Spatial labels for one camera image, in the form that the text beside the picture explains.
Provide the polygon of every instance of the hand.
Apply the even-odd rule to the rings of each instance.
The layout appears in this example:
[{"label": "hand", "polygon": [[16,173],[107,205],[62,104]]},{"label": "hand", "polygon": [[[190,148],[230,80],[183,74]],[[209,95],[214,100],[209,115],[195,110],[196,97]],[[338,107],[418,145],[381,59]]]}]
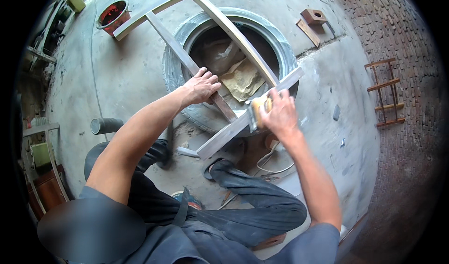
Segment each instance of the hand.
[{"label": "hand", "polygon": [[278,91],[272,88],[268,91],[268,95],[273,99],[273,107],[267,113],[264,106],[260,106],[261,120],[283,142],[300,131],[298,115],[295,110],[295,99],[290,97],[287,89],[280,91],[278,94]]},{"label": "hand", "polygon": [[202,67],[198,73],[190,78],[182,86],[186,90],[186,96],[183,99],[184,105],[187,107],[191,104],[199,104],[202,102],[208,102],[212,104],[212,101],[208,99],[212,93],[218,91],[221,87],[221,83],[218,82],[218,76],[212,75],[210,71],[207,71],[205,67]]}]

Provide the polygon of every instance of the red bucket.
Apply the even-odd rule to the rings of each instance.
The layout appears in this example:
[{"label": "red bucket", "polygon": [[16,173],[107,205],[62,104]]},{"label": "red bucket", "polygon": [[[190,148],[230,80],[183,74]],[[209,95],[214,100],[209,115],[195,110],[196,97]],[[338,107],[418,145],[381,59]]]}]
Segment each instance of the red bucket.
[{"label": "red bucket", "polygon": [[103,13],[98,17],[96,26],[97,29],[103,29],[113,37],[114,35],[112,33],[130,18],[131,16],[128,11],[128,1],[120,0],[112,3],[103,11]]}]

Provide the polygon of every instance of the gray shirt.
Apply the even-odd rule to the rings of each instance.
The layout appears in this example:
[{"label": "gray shirt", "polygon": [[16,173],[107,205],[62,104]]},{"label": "gray shirt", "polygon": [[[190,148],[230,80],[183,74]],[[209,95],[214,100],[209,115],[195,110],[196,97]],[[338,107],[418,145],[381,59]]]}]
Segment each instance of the gray shirt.
[{"label": "gray shirt", "polygon": [[[83,188],[80,198],[109,199],[90,187]],[[320,223],[295,237],[274,256],[259,260],[251,250],[227,239],[219,230],[200,221],[186,221],[182,228],[174,225],[149,227],[143,244],[114,263],[331,264],[335,261],[339,239],[337,228]]]}]

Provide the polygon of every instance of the sanding block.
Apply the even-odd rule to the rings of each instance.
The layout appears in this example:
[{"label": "sanding block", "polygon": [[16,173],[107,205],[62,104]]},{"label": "sanding block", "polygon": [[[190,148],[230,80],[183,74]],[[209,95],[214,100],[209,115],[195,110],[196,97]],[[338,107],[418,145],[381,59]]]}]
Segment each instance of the sanding block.
[{"label": "sanding block", "polygon": [[265,128],[265,125],[262,123],[260,114],[261,106],[263,106],[265,111],[268,113],[273,107],[273,100],[266,95],[251,100],[250,107],[248,108],[250,114],[250,132],[254,132],[256,129]]}]

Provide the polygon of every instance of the small wooden box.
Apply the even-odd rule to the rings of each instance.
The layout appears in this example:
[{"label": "small wooden box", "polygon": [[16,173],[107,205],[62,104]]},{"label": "small wooden box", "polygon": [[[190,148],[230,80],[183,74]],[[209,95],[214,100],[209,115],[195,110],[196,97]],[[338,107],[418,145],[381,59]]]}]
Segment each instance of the small wooden box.
[{"label": "small wooden box", "polygon": [[301,14],[303,15],[304,20],[306,20],[307,24],[321,25],[327,22],[326,17],[320,10],[305,9]]}]

